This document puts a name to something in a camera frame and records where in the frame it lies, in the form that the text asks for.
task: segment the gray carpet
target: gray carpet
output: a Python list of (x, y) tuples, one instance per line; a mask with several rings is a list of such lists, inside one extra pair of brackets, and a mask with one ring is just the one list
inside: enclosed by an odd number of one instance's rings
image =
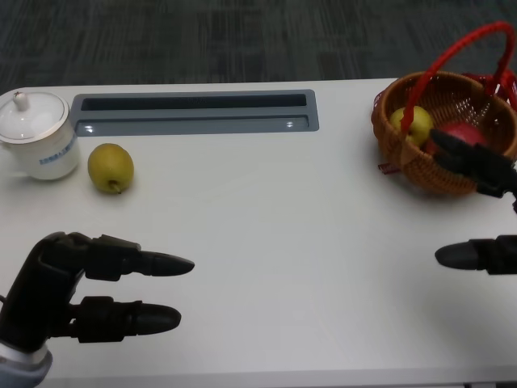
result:
[[(398, 77), (495, 20), (517, 25), (517, 0), (0, 0), (0, 93)], [(501, 51), (494, 37), (448, 68), (489, 73)]]

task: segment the robotic hand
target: robotic hand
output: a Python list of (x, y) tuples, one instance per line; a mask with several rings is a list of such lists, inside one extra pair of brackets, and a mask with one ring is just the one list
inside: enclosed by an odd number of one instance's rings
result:
[[(436, 129), (431, 130), (431, 138), (441, 149), (435, 156), (441, 167), (472, 179), (481, 194), (502, 198), (511, 192), (517, 200), (517, 171), (509, 158)], [(517, 213), (517, 201), (514, 211)], [(460, 242), (438, 249), (435, 256), (449, 268), (486, 270), (490, 275), (517, 274), (517, 236)]]
[(121, 275), (175, 276), (194, 264), (109, 236), (50, 234), (27, 257), (0, 311), (0, 386), (32, 388), (52, 364), (45, 342), (51, 337), (80, 343), (120, 342), (126, 335), (148, 335), (176, 328), (181, 314), (166, 306), (118, 303), (111, 297), (85, 297), (70, 305), (82, 275), (118, 281)]

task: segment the white cup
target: white cup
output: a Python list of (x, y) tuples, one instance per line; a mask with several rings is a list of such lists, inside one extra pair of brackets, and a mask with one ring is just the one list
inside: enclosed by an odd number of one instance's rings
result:
[(51, 93), (15, 93), (0, 108), (0, 141), (20, 167), (37, 179), (59, 179), (79, 162), (69, 106)]

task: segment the woven basket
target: woven basket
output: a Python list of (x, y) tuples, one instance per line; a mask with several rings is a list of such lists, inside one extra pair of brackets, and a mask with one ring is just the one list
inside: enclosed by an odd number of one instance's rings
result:
[[(506, 51), (486, 86), (463, 75), (438, 71), (465, 45), (494, 32), (506, 33)], [(497, 22), (484, 26), (453, 45), (427, 72), (399, 78), (377, 96), (372, 124), (380, 151), (409, 181), (439, 194), (464, 195), (476, 190), (472, 180), (444, 170), (432, 156), (406, 140), (417, 101), (418, 106), (431, 114), (437, 129), (447, 123), (468, 122), (481, 130), (489, 148), (515, 160), (517, 115), (505, 101), (494, 95), (511, 59), (514, 44), (510, 24)], [(389, 123), (389, 117), (402, 107), (406, 109), (401, 130), (397, 130)]]

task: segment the yellow pear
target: yellow pear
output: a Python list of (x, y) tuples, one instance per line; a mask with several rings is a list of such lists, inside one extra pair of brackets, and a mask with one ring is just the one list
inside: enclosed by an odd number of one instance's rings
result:
[(131, 185), (134, 171), (128, 151), (117, 144), (101, 144), (88, 158), (88, 174), (101, 192), (120, 194)]
[[(397, 109), (389, 117), (390, 124), (399, 131), (401, 130), (402, 117), (404, 117), (404, 108)], [(429, 132), (433, 126), (431, 115), (422, 107), (414, 107), (413, 122), (410, 125), (410, 131), (407, 133), (406, 139), (417, 147), (421, 147), (429, 138)]]

